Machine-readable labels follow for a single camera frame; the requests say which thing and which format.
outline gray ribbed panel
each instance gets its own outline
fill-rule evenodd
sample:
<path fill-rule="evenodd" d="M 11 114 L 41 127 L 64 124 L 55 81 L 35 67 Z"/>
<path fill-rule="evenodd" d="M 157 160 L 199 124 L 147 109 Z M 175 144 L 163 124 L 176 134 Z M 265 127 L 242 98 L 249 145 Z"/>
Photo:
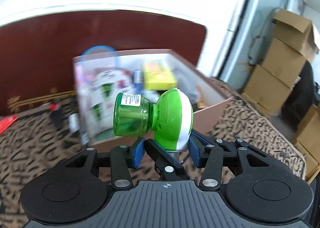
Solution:
<path fill-rule="evenodd" d="M 140 181 L 130 191 L 116 192 L 95 216 L 61 228 L 262 228 L 237 216 L 216 192 L 199 190 L 193 181 Z M 307 228 L 302 221 L 268 228 Z M 25 228 L 56 228 L 29 222 Z"/>

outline maroon panel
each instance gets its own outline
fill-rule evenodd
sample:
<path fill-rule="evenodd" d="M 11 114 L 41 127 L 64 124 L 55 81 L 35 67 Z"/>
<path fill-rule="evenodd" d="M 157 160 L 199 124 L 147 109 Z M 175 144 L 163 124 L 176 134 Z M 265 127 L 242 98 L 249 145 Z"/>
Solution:
<path fill-rule="evenodd" d="M 97 45 L 116 50 L 172 49 L 197 64 L 206 28 L 143 12 L 80 11 L 43 15 L 0 28 L 0 114 L 7 100 L 74 88 L 72 58 Z"/>

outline white stripe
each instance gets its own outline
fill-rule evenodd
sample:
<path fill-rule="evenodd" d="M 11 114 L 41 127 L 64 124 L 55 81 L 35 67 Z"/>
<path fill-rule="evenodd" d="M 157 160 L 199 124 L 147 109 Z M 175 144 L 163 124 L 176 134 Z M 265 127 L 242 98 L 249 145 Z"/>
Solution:
<path fill-rule="evenodd" d="M 189 140 L 189 131 L 191 125 L 191 104 L 189 98 L 177 89 L 181 99 L 181 110 L 182 110 L 182 119 L 181 119 L 181 128 L 180 134 L 177 141 L 177 151 L 186 151 L 188 147 Z"/>

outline barcode label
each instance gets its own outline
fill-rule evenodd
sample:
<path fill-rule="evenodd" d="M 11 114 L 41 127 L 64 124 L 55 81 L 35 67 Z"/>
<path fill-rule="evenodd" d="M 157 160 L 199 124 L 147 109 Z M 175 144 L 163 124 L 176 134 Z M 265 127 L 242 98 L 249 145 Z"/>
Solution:
<path fill-rule="evenodd" d="M 121 105 L 140 106 L 141 95 L 123 93 Z"/>

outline green and white plug-in device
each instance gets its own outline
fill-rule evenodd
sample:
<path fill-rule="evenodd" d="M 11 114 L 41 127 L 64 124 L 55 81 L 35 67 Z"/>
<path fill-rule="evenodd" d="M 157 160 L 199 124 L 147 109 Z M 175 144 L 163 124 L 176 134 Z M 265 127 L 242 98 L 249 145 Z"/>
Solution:
<path fill-rule="evenodd" d="M 113 115 L 116 136 L 141 137 L 151 129 L 162 148 L 180 152 L 187 150 L 192 124 L 189 98 L 177 88 L 163 93 L 157 104 L 138 94 L 120 93 L 116 97 Z"/>

